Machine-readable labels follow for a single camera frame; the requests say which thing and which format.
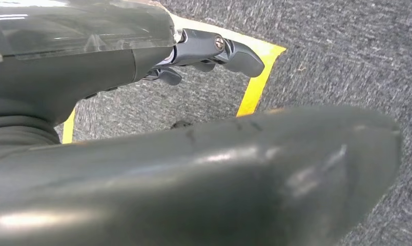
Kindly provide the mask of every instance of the dark object on floor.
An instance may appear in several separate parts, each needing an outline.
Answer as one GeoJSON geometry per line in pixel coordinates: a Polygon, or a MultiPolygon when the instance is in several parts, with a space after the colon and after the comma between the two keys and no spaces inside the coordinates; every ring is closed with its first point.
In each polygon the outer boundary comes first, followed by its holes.
{"type": "Polygon", "coordinates": [[[182,128],[182,127],[190,127],[190,126],[192,126],[192,123],[189,123],[189,122],[184,121],[184,120],[179,120],[178,122],[174,123],[171,126],[171,129],[182,128]]]}

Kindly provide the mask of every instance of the gray carpet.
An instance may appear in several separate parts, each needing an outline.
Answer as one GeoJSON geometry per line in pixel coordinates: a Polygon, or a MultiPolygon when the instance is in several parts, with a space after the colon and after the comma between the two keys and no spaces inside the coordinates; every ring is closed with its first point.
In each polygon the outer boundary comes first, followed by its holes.
{"type": "MultiPolygon", "coordinates": [[[[400,177],[340,245],[412,245],[412,0],[161,0],[173,13],[288,48],[258,110],[350,104],[391,115],[404,132],[400,177]]],[[[140,82],[80,102],[75,140],[234,117],[248,79],[180,69],[171,87],[140,82]]]]}

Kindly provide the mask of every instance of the yellow tape line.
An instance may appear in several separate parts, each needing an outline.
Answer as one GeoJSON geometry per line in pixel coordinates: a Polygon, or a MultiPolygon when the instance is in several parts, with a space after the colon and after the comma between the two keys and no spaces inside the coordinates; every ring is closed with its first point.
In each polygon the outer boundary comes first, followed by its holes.
{"type": "Polygon", "coordinates": [[[263,88],[268,81],[274,62],[277,57],[284,51],[284,48],[276,46],[268,55],[261,56],[265,69],[259,77],[250,79],[250,82],[245,91],[245,95],[239,106],[237,117],[253,114],[256,111],[257,105],[262,97],[263,88]]]}
{"type": "Polygon", "coordinates": [[[262,59],[265,64],[263,73],[257,77],[252,78],[247,86],[245,95],[242,99],[237,116],[252,114],[256,111],[257,104],[262,96],[263,88],[268,81],[272,67],[277,57],[283,53],[286,48],[278,45],[273,45],[268,42],[246,36],[237,32],[233,32],[221,27],[197,22],[190,19],[181,18],[172,15],[173,22],[177,28],[190,28],[206,32],[219,33],[225,38],[240,42],[249,46],[262,59]]]}
{"type": "Polygon", "coordinates": [[[73,126],[75,124],[75,109],[73,109],[69,118],[64,122],[63,127],[63,144],[70,144],[73,141],[73,126]]]}

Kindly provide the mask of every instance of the robotic finger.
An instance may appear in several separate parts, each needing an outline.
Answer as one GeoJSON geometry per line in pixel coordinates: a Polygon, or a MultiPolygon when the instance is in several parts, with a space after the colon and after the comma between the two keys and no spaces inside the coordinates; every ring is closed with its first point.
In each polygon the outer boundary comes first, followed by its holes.
{"type": "Polygon", "coordinates": [[[210,72],[219,64],[248,77],[259,76],[265,67],[251,48],[217,33],[184,29],[182,37],[171,54],[155,65],[144,79],[161,79],[170,85],[177,85],[182,77],[171,69],[174,66],[193,66],[202,72],[210,72]]]}

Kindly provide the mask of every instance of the transparent plastic cover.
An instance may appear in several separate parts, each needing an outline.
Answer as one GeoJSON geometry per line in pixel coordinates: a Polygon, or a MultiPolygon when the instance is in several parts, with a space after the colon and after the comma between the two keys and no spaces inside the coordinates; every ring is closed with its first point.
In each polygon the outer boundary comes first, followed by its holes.
{"type": "Polygon", "coordinates": [[[179,38],[155,1],[0,0],[1,60],[168,47],[179,38]]]}

